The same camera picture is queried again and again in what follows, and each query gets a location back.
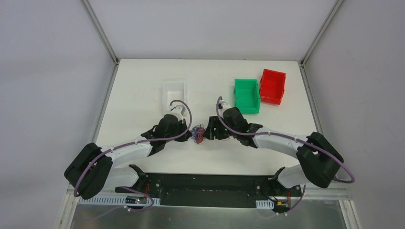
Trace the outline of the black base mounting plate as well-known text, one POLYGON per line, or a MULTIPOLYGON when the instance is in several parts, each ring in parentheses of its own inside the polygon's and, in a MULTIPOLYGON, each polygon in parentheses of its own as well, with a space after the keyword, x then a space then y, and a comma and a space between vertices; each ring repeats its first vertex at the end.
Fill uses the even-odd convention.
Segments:
POLYGON ((259 208, 300 197, 299 185, 285 188, 269 176, 145 173, 130 188, 160 200, 161 206, 259 208))

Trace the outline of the red plastic bin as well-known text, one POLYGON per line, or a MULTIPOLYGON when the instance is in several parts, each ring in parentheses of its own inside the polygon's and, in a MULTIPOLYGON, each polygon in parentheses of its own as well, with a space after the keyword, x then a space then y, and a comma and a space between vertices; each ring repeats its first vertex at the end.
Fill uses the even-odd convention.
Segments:
POLYGON ((285 92, 285 80, 285 73, 264 69, 259 87, 261 102, 280 105, 285 92))

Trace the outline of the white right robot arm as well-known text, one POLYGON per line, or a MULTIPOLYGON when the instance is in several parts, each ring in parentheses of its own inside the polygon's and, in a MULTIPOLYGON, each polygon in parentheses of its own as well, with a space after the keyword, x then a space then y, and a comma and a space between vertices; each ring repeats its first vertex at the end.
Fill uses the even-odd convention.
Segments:
POLYGON ((295 137, 276 132, 248 123, 236 107, 209 117, 203 136, 208 140, 233 137, 244 146, 269 149, 297 159, 298 165, 281 167, 273 175, 271 189, 279 196, 298 184, 312 183, 327 188, 344 163, 343 157, 322 134, 313 132, 309 136, 295 137))

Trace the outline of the green plastic bin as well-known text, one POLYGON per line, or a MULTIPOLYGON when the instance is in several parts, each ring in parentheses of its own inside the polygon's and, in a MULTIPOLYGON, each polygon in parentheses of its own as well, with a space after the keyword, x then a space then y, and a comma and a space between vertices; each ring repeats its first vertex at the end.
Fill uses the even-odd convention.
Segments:
POLYGON ((260 95, 257 79, 234 80, 235 107, 241 113, 255 115, 260 111, 260 95))

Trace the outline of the clear plastic bin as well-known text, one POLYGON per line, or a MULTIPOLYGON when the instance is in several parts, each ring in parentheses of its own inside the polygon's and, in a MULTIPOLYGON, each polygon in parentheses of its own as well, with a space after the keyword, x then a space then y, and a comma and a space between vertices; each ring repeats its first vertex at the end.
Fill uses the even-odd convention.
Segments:
POLYGON ((187 83, 184 79, 168 79, 162 83, 161 109, 163 114, 170 111, 170 103, 181 100, 187 103, 187 83))

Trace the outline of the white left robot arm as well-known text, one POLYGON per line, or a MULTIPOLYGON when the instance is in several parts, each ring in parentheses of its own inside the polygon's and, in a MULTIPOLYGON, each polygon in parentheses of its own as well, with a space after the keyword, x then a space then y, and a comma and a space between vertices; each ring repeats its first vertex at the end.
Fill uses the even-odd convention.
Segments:
POLYGON ((150 130, 129 143, 102 148, 94 142, 85 145, 64 172, 74 187, 74 196, 90 199, 104 188, 128 187, 134 193, 145 189, 146 180, 133 166, 123 164, 162 151, 170 141, 185 142, 191 133, 185 119, 166 114, 150 130))

